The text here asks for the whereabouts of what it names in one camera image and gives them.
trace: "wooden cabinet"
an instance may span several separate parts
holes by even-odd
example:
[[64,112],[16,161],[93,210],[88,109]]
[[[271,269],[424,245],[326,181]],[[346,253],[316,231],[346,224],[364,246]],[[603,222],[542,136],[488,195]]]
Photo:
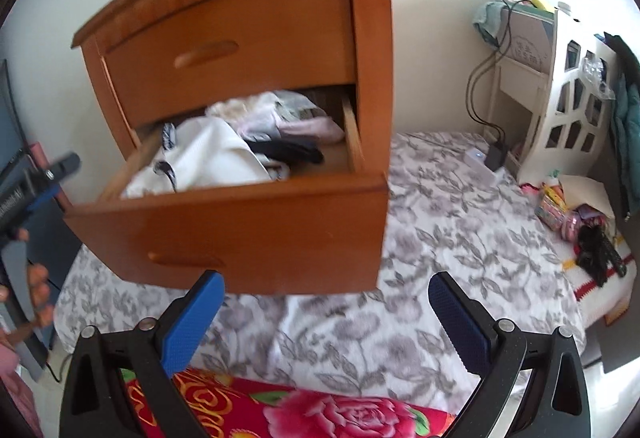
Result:
[[[119,277],[187,288],[209,268],[233,293],[375,288],[388,200],[390,0],[113,0],[73,46],[127,162],[66,220]],[[318,87],[347,135],[322,148],[324,166],[287,182],[120,198],[158,150],[158,123],[219,100]]]

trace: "person's hand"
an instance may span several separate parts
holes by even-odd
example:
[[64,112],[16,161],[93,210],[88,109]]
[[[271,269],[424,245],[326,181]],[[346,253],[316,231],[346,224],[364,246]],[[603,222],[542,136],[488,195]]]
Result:
[[[24,229],[20,229],[18,239],[20,241],[27,241],[28,238],[29,233]],[[53,306],[47,303],[49,300],[48,277],[49,272],[43,265],[28,265],[27,279],[31,291],[31,303],[36,311],[36,319],[20,326],[10,334],[5,334],[0,328],[0,342],[14,346],[27,338],[33,331],[33,328],[45,328],[53,322]],[[8,297],[9,290],[4,286],[0,286],[0,302],[5,302]]]

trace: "clear plastic bag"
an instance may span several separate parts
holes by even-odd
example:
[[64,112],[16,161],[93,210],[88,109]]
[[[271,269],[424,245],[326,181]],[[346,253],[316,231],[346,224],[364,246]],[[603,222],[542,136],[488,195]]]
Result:
[[605,80],[607,69],[601,58],[585,56],[580,63],[582,74],[595,88],[596,96],[601,100],[615,100],[616,94]]

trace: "red floral blanket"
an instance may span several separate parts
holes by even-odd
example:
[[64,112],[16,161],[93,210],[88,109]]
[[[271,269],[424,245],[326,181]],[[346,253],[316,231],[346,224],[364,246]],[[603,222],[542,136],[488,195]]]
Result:
[[[215,438],[414,438],[441,436],[455,418],[388,398],[352,398],[187,369],[173,377]],[[127,393],[148,438],[164,438],[133,378]]]

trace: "floral bedsheet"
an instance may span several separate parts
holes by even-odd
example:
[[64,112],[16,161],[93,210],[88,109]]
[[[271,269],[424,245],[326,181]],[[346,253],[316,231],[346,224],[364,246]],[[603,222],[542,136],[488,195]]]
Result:
[[[227,296],[192,364],[242,378],[456,413],[478,383],[466,372],[427,297],[448,271],[494,318],[551,332],[584,325],[561,263],[511,177],[486,188],[463,162],[471,134],[397,134],[391,197],[373,291],[334,296]],[[87,248],[71,268],[55,326],[71,351],[84,326],[132,328],[183,294],[117,278]],[[526,379],[519,379],[522,390]]]

